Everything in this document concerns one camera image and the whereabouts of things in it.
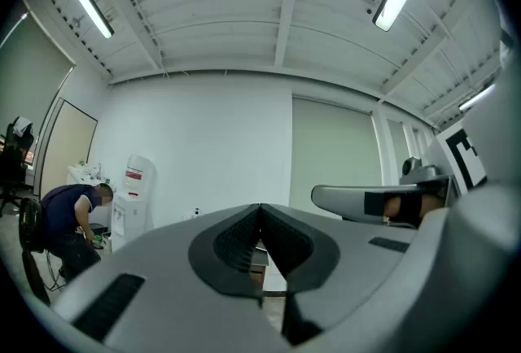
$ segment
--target white wall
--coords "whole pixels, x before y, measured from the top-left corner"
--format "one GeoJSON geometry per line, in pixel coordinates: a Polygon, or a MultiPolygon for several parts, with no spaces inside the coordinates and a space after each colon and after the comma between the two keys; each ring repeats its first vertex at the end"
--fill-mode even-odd
{"type": "Polygon", "coordinates": [[[90,160],[121,187],[131,154],[157,170],[148,227],[247,203],[289,203],[291,90],[211,75],[112,88],[90,160]]]}

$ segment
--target sticker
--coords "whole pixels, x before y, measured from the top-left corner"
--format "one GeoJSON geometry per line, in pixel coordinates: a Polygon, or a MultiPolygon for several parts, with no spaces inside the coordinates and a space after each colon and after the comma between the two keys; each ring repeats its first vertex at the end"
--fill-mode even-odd
{"type": "Polygon", "coordinates": [[[466,190],[469,191],[483,184],[487,180],[486,172],[465,130],[459,129],[445,141],[458,164],[466,190]]]}

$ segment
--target man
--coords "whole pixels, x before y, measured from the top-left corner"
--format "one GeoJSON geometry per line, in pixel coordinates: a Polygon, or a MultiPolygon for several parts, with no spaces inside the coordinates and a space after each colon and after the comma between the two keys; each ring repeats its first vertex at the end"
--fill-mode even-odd
{"type": "Polygon", "coordinates": [[[92,247],[94,233],[89,227],[89,213],[97,206],[112,201],[107,184],[63,185],[50,191],[40,202],[44,213],[44,247],[62,260],[60,273],[65,281],[85,271],[99,261],[92,247]],[[81,227],[85,238],[77,233],[81,227]]]}

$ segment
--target chair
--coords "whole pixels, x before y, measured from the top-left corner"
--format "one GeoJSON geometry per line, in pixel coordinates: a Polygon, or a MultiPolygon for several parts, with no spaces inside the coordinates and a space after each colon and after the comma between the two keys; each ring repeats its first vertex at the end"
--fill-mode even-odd
{"type": "Polygon", "coordinates": [[[44,211],[39,203],[24,198],[20,204],[18,236],[22,246],[22,263],[25,276],[33,293],[45,304],[50,305],[42,276],[31,252],[43,253],[44,211]]]}
{"type": "Polygon", "coordinates": [[[24,135],[19,137],[14,132],[14,126],[15,123],[7,126],[3,152],[0,154],[0,186],[2,187],[0,217],[7,203],[20,207],[16,200],[21,200],[23,197],[16,195],[17,190],[32,189],[31,186],[25,184],[24,161],[33,144],[34,136],[31,134],[31,128],[27,127],[24,135]]]}

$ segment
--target black slot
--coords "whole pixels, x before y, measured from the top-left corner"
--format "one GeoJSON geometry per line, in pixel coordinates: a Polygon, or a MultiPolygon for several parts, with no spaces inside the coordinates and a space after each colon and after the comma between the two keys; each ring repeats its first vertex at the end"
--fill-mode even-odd
{"type": "Polygon", "coordinates": [[[372,238],[369,240],[371,245],[383,247],[384,249],[389,249],[390,251],[405,253],[407,249],[409,249],[409,243],[398,242],[397,240],[387,239],[387,238],[372,238]]]}
{"type": "Polygon", "coordinates": [[[119,320],[144,279],[124,273],[119,275],[74,322],[74,326],[94,340],[102,342],[119,320]]]}

